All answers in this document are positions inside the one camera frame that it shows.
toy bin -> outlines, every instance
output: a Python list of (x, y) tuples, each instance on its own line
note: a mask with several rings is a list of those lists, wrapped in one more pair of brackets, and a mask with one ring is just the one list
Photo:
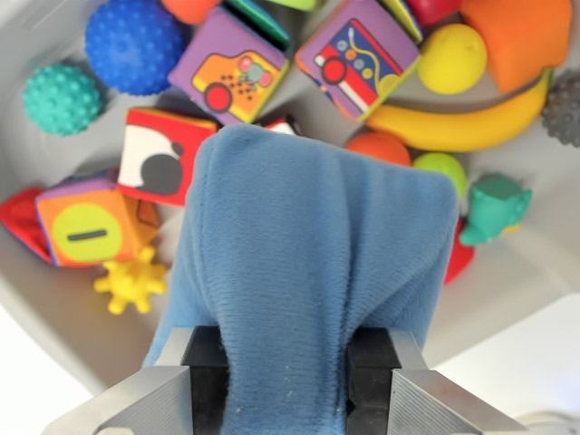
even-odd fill
[[(125, 112), (131, 107), (156, 105), (202, 113), (177, 89), (160, 96), (130, 97), (102, 86), (105, 108), (88, 130), (65, 138), (41, 133), (24, 114), (25, 80), (35, 68), (62, 60), (94, 77), (84, 55), (83, 32), (88, 17), (103, 1), (7, 3), (0, 5), (0, 201), (24, 187), (48, 187), (75, 172), (118, 165)], [(337, 3), (330, 0), (312, 14), (268, 2), (262, 6), (289, 31), (298, 47)], [(575, 0), (575, 6), (573, 43), (565, 67), (556, 76), (566, 70), (580, 73), (580, 0)], [(413, 74), (389, 102), (422, 110), (465, 111), (505, 98), (487, 75), (461, 95), (441, 96), (429, 92)], [(306, 137), (337, 146), (362, 127), (317, 91), (294, 63), (258, 120), (274, 121), (286, 114), (295, 117)], [(442, 290), (424, 353), (430, 366), (468, 352), (564, 298), (580, 310), (580, 150), (548, 138), (536, 121), (507, 143), (461, 154), (459, 159), (469, 182), (486, 172), (502, 172), (532, 189), (534, 198), (521, 229), (478, 246), (469, 268)], [(162, 224), (156, 246), (161, 260), (170, 264), (183, 210), (159, 207), (159, 211)], [(129, 307), (123, 315), (111, 315), (109, 297), (92, 290), (92, 280), (99, 274), (96, 268), (48, 266), (0, 229), (0, 304), (95, 393), (140, 368), (167, 300), (166, 295), (153, 297), (149, 314)]]

toy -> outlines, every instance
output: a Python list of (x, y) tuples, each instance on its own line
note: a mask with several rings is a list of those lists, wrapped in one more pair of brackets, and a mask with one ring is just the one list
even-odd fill
[(570, 0), (465, 0), (461, 14), (483, 37), (489, 73), (503, 92), (514, 91), (566, 58)]
[(272, 15), (252, 0), (226, 0), (224, 7), (278, 50), (285, 52), (292, 45), (290, 35), (286, 30), (278, 24)]
[(292, 7), (300, 11), (313, 11), (322, 3), (321, 0), (270, 0), (270, 2), (278, 3), (279, 5)]
[(465, 227), (465, 220), (460, 219), (455, 227), (455, 235), (453, 236), (453, 247), (451, 248), (451, 256), (449, 257), (449, 264), (447, 272), (443, 279), (443, 284), (449, 284), (461, 272), (465, 270), (469, 263), (475, 256), (475, 248), (473, 246), (463, 246), (459, 242), (459, 234)]
[(187, 24), (201, 24), (206, 21), (208, 11), (215, 5), (219, 5), (221, 0), (205, 0), (201, 2), (197, 0), (161, 0), (163, 5), (175, 17), (183, 23)]
[(291, 116), (286, 116), (281, 120), (271, 122), (265, 126), (265, 129), (275, 131), (278, 133), (292, 134), (294, 136), (301, 136), (300, 127), (295, 119)]
[(116, 189), (116, 173), (69, 178), (36, 198), (57, 266), (84, 267), (134, 258), (157, 234), (153, 204)]
[(516, 137), (536, 119), (544, 107), (551, 75), (551, 70), (545, 70), (531, 88), (482, 111), (429, 113), (384, 105), (366, 124), (373, 130), (394, 133), (420, 150), (483, 150)]
[(296, 64), (349, 118), (364, 120), (413, 71), (419, 51), (375, 0), (346, 0)]
[(463, 198), (468, 188), (465, 170), (457, 159), (442, 152), (428, 152), (413, 161), (413, 167), (424, 170), (434, 170), (447, 175), (457, 190), (458, 199)]
[(421, 28), (403, 0), (381, 0), (381, 4), (387, 8), (414, 43), (420, 44), (423, 41)]
[(580, 147), (580, 77), (568, 78), (550, 90), (542, 116), (550, 137)]
[(395, 165), (411, 165), (411, 157), (405, 146), (389, 133), (361, 134), (351, 139), (345, 148)]
[(217, 6), (169, 81), (224, 124), (252, 122), (287, 68), (281, 51)]
[(131, 95), (169, 88), (185, 48), (178, 23), (155, 1), (110, 0), (91, 16), (85, 51), (104, 83)]
[(450, 95), (477, 83), (487, 61), (486, 45), (475, 30), (449, 24), (431, 34), (422, 46), (417, 73), (429, 89)]
[(507, 227), (517, 224), (526, 214), (531, 190), (500, 174), (482, 177), (469, 192), (468, 224), (459, 235), (462, 245), (487, 243)]
[(153, 265), (154, 256), (155, 248), (145, 246), (134, 259), (103, 264), (108, 275), (96, 279), (93, 287), (98, 293), (112, 293), (108, 307), (111, 314), (123, 314), (129, 303), (135, 304), (141, 314), (146, 314), (151, 311), (150, 294), (166, 293), (163, 276), (167, 268)]
[(80, 69), (60, 63), (36, 70), (26, 81), (22, 96), (30, 121), (40, 130), (60, 136), (86, 130), (102, 109), (94, 80)]
[(435, 24), (457, 12), (462, 0), (407, 0), (420, 25)]
[(41, 188), (26, 188), (0, 205), (0, 222), (26, 247), (47, 263), (52, 263), (43, 228), (36, 213), (36, 197)]
[(217, 129), (213, 121), (155, 109), (130, 109), (119, 190), (129, 197), (183, 206), (198, 148)]

yellow spiky toy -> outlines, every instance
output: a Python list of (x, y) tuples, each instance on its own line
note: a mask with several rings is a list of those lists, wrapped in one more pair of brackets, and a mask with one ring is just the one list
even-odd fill
[(126, 261), (107, 261), (103, 266), (108, 275), (94, 281), (98, 293), (112, 293), (109, 311), (122, 314), (127, 304), (133, 303), (137, 311), (146, 314), (151, 311), (150, 294), (163, 295), (166, 284), (163, 276), (167, 272), (164, 265), (153, 265), (153, 246), (145, 246), (137, 258)]

blue cloth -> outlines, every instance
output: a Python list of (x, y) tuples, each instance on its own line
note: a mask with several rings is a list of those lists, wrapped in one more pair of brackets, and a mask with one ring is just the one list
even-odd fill
[(390, 326), (424, 342), (456, 216), (440, 174), (226, 127), (198, 153), (145, 363), (172, 328), (219, 324), (230, 362), (222, 433), (342, 435), (349, 338)]

red fabric toy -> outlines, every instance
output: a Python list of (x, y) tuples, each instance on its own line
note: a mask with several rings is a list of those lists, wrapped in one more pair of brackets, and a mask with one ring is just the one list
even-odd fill
[(453, 236), (453, 247), (451, 248), (451, 257), (449, 258), (449, 265), (447, 266), (447, 273), (443, 284), (449, 284), (453, 281), (463, 270), (471, 263), (475, 255), (473, 246), (463, 246), (459, 242), (459, 234), (465, 226), (465, 221), (460, 219), (455, 228), (455, 236)]
[(0, 222), (10, 233), (42, 260), (52, 264), (48, 243), (36, 213), (36, 197), (41, 188), (27, 188), (0, 205)]

